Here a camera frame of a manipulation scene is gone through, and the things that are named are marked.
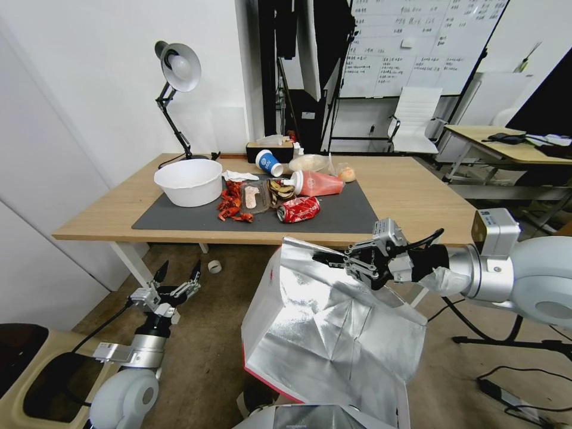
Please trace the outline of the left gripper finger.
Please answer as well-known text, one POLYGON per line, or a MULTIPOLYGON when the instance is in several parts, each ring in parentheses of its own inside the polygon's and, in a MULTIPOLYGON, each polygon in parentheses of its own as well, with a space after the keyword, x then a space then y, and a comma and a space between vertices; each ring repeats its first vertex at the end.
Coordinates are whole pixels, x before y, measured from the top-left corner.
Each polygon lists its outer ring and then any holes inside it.
POLYGON ((152 280, 150 281, 150 288, 157 291, 158 293, 166 293, 166 287, 162 286, 163 281, 166 278, 169 268, 169 261, 166 260, 159 269, 155 272, 152 280))
POLYGON ((175 288, 171 292, 171 296, 174 299, 178 299, 178 300, 182 300, 182 301, 186 301, 187 299, 192 297, 201 288, 200 276, 201 276, 201 261, 199 260, 195 264, 195 266, 194 266, 194 268, 193 268, 193 270, 189 276, 189 279, 186 282, 182 283, 177 288, 175 288))

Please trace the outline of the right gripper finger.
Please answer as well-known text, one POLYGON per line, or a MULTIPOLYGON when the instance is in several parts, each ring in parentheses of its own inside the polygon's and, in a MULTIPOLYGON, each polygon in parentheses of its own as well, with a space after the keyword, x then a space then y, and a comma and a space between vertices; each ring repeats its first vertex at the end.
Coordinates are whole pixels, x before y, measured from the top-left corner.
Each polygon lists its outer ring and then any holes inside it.
POLYGON ((346 274, 360 282, 375 282, 380 277, 375 265, 360 260, 345 260, 343 266, 346 274))
POLYGON ((312 259, 325 265, 339 265, 344 263, 346 257, 359 260, 366 265, 376 265, 383 257, 383 252, 373 240, 370 240, 348 246, 343 254, 329 251, 316 251, 312 259))

